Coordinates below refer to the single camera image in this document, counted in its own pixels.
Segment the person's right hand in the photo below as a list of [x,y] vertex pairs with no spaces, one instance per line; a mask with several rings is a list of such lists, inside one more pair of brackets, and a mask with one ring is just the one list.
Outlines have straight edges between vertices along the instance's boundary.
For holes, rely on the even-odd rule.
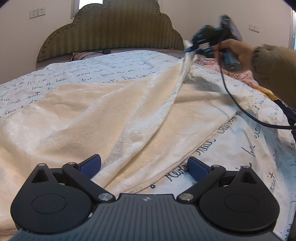
[[230,49],[242,64],[242,71],[251,70],[252,55],[255,51],[254,47],[234,39],[227,39],[213,46],[212,49],[217,60],[220,58],[222,49]]

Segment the right forearm brown sleeve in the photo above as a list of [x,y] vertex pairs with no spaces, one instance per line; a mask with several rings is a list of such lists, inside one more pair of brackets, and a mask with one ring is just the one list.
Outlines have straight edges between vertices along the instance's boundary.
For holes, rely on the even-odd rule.
[[252,54],[252,73],[260,86],[295,109],[295,51],[262,45]]

